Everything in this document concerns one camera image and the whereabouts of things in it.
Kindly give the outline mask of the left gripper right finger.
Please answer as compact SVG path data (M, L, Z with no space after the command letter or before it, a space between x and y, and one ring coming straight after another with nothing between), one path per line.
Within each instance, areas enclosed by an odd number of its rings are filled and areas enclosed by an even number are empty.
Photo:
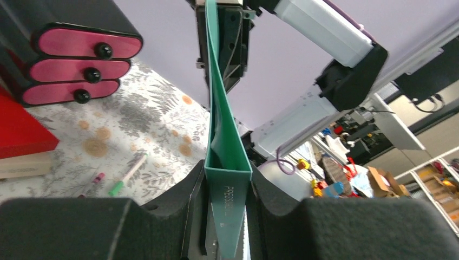
M458 259L458 238L431 203L406 198L298 201L253 169L252 259Z

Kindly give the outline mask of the red binder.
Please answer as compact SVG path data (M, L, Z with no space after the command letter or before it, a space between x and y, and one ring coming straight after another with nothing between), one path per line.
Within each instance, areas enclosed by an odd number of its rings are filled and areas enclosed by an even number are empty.
M1 87L1 159L53 151L58 143L58 138Z

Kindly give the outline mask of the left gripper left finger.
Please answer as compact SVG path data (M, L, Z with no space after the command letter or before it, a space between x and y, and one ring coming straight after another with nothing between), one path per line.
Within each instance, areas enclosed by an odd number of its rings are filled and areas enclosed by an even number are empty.
M1 259L202 259L203 162L154 200L16 198L1 204Z

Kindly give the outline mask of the teal folder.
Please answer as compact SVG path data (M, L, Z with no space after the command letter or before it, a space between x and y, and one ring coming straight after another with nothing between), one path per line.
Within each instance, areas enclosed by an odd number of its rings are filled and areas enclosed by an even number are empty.
M210 125L205 174L222 258L237 254L252 169L228 103L219 68L217 4L205 1Z

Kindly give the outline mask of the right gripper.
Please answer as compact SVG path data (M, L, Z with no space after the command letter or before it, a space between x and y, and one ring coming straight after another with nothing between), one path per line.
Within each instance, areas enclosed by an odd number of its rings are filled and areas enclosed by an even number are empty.
M216 5L219 29L218 65L225 91L229 93L247 71L250 30L254 27L252 19L255 18L255 11L248 9L243 1L216 1ZM196 67L205 71L205 80L209 83L209 72L206 68L208 57L205 1L194 1L193 9L200 52Z

